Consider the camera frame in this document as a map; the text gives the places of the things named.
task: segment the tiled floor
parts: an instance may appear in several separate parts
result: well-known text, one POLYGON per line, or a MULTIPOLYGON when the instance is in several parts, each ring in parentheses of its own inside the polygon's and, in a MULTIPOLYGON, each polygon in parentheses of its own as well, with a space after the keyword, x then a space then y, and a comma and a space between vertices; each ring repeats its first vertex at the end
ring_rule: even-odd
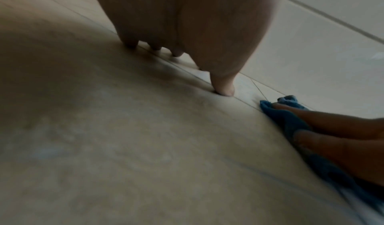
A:
POLYGON ((360 224, 257 103, 127 50, 96 0, 0 0, 0 223, 360 224))

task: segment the skin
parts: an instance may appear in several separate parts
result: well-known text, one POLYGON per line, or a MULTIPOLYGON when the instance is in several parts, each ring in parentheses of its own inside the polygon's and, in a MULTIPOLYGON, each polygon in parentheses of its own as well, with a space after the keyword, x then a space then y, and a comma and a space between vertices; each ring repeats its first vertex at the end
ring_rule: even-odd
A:
POLYGON ((272 106, 289 110, 312 126, 315 132, 295 133, 296 144, 328 158, 357 178, 384 186, 384 118, 363 119, 278 103, 272 106))
POLYGON ((280 0, 98 0, 127 46, 188 53, 216 92, 233 80, 266 33, 280 0))

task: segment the finger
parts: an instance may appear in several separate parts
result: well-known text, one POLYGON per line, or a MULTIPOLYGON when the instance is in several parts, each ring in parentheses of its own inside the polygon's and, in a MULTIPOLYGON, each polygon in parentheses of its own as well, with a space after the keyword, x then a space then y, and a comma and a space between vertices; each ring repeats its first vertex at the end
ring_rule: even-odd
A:
POLYGON ((279 103, 273 103, 272 106, 278 110, 291 111, 317 132, 337 137, 362 140, 376 139, 384 128, 384 125, 377 125, 377 121, 371 119, 301 110, 279 103))
POLYGON ((353 140, 298 131, 295 143, 336 163, 351 175, 384 185, 384 141, 353 140))

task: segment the hand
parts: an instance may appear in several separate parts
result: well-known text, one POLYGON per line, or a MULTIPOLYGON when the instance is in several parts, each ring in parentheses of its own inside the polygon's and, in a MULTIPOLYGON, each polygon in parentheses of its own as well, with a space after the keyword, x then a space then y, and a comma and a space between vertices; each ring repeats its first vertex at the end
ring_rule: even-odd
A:
POLYGON ((384 186, 384 118, 363 119, 278 103, 272 106, 291 111, 313 128, 296 132, 295 144, 333 161, 352 176, 384 186))

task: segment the blue cloth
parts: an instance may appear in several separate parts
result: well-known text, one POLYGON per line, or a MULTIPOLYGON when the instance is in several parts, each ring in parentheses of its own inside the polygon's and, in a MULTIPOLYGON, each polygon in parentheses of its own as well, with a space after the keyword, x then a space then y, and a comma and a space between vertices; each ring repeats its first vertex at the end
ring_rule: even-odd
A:
MULTIPOLYGON (((279 98, 278 103, 306 110, 304 106, 298 103, 295 96, 279 98)), ((384 199, 378 197, 377 194, 384 194, 384 187, 355 179, 331 161, 306 148, 296 145, 293 142, 294 133, 298 130, 312 131, 312 129, 306 122, 292 112, 288 110, 276 110, 270 102, 265 100, 260 101, 260 107, 263 112, 283 130, 288 141, 321 179, 332 185, 343 197, 343 191, 350 191, 368 206, 383 215, 380 206, 384 203, 384 199)))

